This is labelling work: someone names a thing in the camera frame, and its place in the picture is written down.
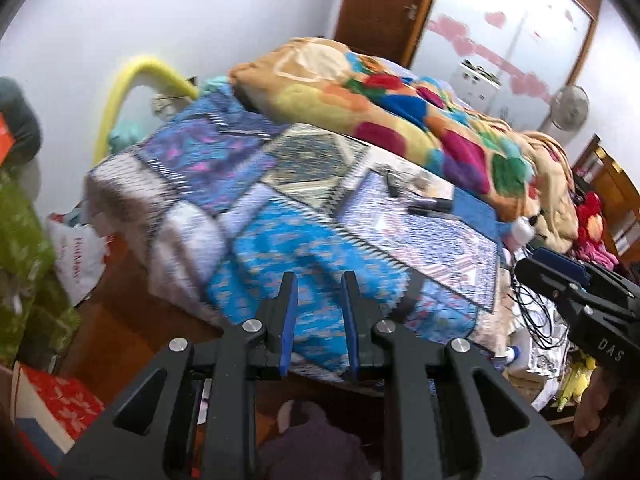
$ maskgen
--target yellow arch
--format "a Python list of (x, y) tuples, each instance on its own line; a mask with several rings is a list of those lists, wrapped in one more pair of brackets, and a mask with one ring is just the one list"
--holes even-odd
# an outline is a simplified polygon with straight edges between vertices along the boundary
[(113, 130), (115, 126), (120, 106), (124, 101), (124, 97), (129, 90), (133, 78), (142, 72), (147, 72), (159, 77), (191, 99), (195, 100), (198, 98), (200, 93), (198, 87), (189, 83), (177, 71), (167, 65), (167, 63), (155, 57), (148, 56), (132, 59), (118, 74), (116, 83), (109, 94), (107, 105), (102, 114), (100, 132), (98, 133), (98, 140), (94, 149), (94, 166), (109, 154), (109, 132)]

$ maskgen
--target elmo plush toy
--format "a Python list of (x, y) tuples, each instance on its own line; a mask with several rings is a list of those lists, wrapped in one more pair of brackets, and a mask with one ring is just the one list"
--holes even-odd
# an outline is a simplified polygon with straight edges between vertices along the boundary
[(609, 270), (618, 264), (618, 259), (604, 247), (602, 232), (602, 204), (593, 191), (587, 193), (582, 205), (575, 212), (578, 216), (578, 239), (574, 242), (575, 255), (587, 262), (601, 264)]

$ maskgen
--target silver screw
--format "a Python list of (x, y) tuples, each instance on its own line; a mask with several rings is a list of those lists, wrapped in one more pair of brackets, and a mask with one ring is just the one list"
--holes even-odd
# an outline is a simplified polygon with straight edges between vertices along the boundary
[(396, 324), (390, 319), (381, 319), (376, 323), (376, 330), (378, 330), (378, 332), (382, 332), (383, 334), (391, 334), (396, 330)]
[(463, 354), (465, 352), (469, 352), (469, 350), (471, 349), (471, 343), (466, 339), (462, 339), (461, 337), (459, 337), (451, 342), (451, 348), (453, 348), (456, 352)]
[(189, 346), (189, 342), (183, 337), (177, 337), (169, 341), (169, 350), (171, 352), (182, 352), (187, 346)]
[(262, 322), (259, 319), (247, 319), (242, 323), (242, 330), (245, 332), (258, 332), (262, 328)]

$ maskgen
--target hand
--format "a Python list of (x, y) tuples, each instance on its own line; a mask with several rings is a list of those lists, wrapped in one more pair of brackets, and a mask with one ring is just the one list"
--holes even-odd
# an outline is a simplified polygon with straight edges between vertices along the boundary
[(615, 375), (603, 367), (591, 374), (589, 386), (582, 394), (582, 402), (575, 410), (574, 436), (587, 436), (600, 425), (600, 410), (609, 402), (610, 393), (618, 386)]

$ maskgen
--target blue gripper pad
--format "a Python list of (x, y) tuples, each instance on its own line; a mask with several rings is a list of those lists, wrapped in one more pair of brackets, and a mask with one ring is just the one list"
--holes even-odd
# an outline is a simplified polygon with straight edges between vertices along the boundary
[(285, 314), (284, 323), (282, 324), (282, 348), (280, 351), (280, 376), (285, 377), (289, 364), (291, 362), (291, 352), (293, 352), (294, 331), (296, 329), (296, 316), (298, 314), (298, 278), (293, 272), (287, 274), (292, 275), (291, 290), (289, 293), (289, 301), (287, 303), (287, 313)]
[(360, 368), (358, 333), (356, 332), (356, 323), (353, 319), (353, 310), (351, 308), (351, 300), (349, 298), (349, 292), (347, 291), (347, 282), (344, 274), (340, 279), (340, 308), (342, 309), (342, 318), (344, 319), (344, 335), (347, 339), (350, 373), (357, 376), (358, 369)]
[(580, 283), (583, 287), (589, 285), (587, 270), (566, 256), (562, 256), (562, 254), (556, 253), (546, 247), (540, 247), (533, 251), (531, 258), (563, 274), (570, 280)]

